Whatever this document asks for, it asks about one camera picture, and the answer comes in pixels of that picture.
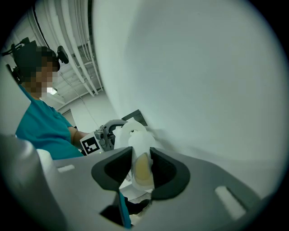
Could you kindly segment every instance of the gray robotic arm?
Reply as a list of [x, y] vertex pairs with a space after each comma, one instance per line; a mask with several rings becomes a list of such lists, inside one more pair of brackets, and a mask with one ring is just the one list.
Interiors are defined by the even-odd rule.
[[125, 123], [127, 123], [127, 121], [110, 120], [94, 132], [96, 139], [99, 140], [105, 152], [114, 149], [115, 135], [112, 131], [118, 126], [123, 126]]

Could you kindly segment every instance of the person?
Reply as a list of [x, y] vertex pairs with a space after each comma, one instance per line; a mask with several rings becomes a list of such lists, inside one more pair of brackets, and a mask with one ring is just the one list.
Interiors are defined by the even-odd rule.
[[[82, 149], [80, 140], [88, 133], [78, 131], [61, 113], [41, 100], [41, 97], [47, 93], [47, 88], [52, 87], [55, 73], [57, 74], [58, 71], [58, 63], [52, 50], [47, 47], [37, 49], [38, 52], [34, 55], [40, 54], [41, 67], [32, 70], [31, 76], [24, 78], [19, 86], [31, 104], [20, 121], [16, 136], [30, 141], [36, 149], [47, 150], [53, 160], [81, 157], [83, 155], [79, 151]], [[120, 194], [120, 202], [126, 227], [130, 227], [128, 215], [141, 212], [149, 204], [148, 200], [133, 204], [122, 194]]]

